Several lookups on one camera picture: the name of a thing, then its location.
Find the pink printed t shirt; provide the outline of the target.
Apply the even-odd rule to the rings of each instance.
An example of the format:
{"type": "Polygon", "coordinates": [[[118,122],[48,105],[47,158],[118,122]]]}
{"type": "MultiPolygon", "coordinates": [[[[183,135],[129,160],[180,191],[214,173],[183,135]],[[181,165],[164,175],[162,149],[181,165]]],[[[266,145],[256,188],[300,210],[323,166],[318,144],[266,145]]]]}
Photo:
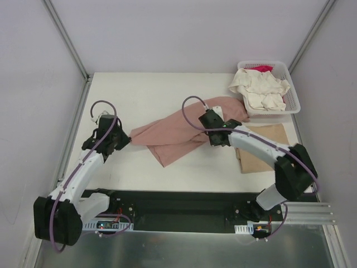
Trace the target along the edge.
{"type": "MultiPolygon", "coordinates": [[[[205,103],[210,107],[221,107],[224,119],[249,121],[243,103],[236,98],[215,97],[206,99],[205,103]]],[[[187,123],[182,111],[133,129],[130,136],[133,145],[146,146],[163,167],[169,166],[209,141],[203,131],[187,123]]]]}

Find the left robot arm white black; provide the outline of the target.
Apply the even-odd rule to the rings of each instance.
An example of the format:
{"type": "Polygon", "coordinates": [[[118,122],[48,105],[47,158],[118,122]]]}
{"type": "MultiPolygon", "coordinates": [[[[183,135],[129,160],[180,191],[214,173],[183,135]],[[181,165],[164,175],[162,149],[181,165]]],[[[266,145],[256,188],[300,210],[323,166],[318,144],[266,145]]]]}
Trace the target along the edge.
{"type": "Polygon", "coordinates": [[[114,191],[97,189],[85,200],[81,200],[95,172],[104,165],[115,151],[130,142],[120,126],[98,127],[83,142],[79,159],[72,172],[49,194],[38,197],[33,204],[34,233],[40,240],[53,245],[74,245],[83,226],[98,214],[120,218],[114,191]]]}

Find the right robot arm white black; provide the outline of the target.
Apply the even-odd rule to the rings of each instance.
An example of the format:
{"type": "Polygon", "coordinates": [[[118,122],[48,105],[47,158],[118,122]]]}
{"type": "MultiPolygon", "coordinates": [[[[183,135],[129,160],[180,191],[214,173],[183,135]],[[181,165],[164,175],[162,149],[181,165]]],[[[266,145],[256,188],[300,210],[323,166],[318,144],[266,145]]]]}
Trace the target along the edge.
{"type": "Polygon", "coordinates": [[[253,222],[266,219],[271,209],[286,201],[297,200],[317,182],[317,172],[304,146],[287,146],[269,140],[231,119],[214,119],[203,124],[212,145],[231,146],[249,152],[274,169],[275,182],[255,200],[241,206],[240,215],[253,222]]]}

